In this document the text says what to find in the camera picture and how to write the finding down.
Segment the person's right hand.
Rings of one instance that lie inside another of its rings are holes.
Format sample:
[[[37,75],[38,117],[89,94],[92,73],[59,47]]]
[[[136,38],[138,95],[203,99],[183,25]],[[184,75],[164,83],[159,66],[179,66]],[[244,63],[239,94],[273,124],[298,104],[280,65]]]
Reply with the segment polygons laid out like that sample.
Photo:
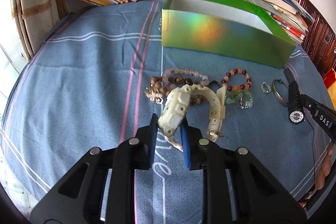
[[[333,154],[333,149],[334,143],[331,141],[327,146],[326,155],[323,158],[317,178],[315,179],[314,190],[308,193],[308,197],[298,202],[302,208],[306,206],[308,198],[311,197],[314,192],[321,190],[324,187],[325,180],[331,171],[331,156]]]

